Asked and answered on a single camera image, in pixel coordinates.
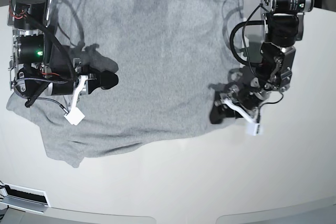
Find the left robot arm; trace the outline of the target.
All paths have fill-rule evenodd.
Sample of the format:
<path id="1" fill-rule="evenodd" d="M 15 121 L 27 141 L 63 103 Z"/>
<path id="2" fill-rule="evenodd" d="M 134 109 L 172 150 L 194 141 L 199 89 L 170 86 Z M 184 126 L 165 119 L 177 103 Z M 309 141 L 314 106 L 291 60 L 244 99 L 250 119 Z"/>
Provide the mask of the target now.
<path id="1" fill-rule="evenodd" d="M 255 10 L 260 11 L 261 19 L 248 17 L 233 28 L 229 47 L 234 58 L 249 67 L 254 77 L 248 83 L 232 83 L 215 94 L 209 116 L 212 124 L 220 124 L 225 118 L 245 118 L 258 123 L 271 92 L 283 94 L 289 89 L 296 53 L 294 44 L 302 40 L 304 14 L 313 7 L 314 0 L 260 0 Z M 244 33 L 248 26 L 264 29 L 260 62 L 252 62 L 250 56 L 242 59 L 235 48 L 236 33 L 239 30 Z"/>

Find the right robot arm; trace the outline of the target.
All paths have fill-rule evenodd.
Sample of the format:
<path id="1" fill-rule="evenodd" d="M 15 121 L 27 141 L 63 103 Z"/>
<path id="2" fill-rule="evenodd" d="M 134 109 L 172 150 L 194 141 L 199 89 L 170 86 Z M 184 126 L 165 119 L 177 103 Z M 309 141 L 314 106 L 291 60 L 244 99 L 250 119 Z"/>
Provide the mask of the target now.
<path id="1" fill-rule="evenodd" d="M 25 99 L 25 107 L 53 96 L 69 96 L 76 103 L 82 94 L 115 87 L 118 76 L 71 58 L 50 24 L 53 0 L 9 0 L 7 24 L 13 28 L 10 88 Z"/>

